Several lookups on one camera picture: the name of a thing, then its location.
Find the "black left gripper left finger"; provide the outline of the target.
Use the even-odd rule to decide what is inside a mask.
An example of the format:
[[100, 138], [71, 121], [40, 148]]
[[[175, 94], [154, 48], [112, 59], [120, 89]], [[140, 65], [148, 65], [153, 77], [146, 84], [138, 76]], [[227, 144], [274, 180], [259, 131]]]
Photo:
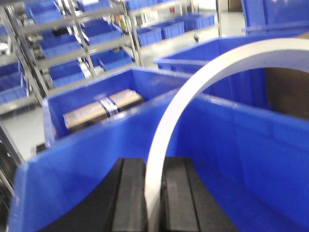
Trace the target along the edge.
[[119, 158], [105, 178], [42, 232], [145, 232], [145, 163]]

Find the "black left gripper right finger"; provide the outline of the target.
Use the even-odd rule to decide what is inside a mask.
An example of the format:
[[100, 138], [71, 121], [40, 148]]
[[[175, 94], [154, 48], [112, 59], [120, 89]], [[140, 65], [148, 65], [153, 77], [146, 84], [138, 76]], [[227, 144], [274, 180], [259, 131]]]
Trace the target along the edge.
[[164, 162], [161, 232], [236, 232], [237, 227], [213, 198], [188, 157]]

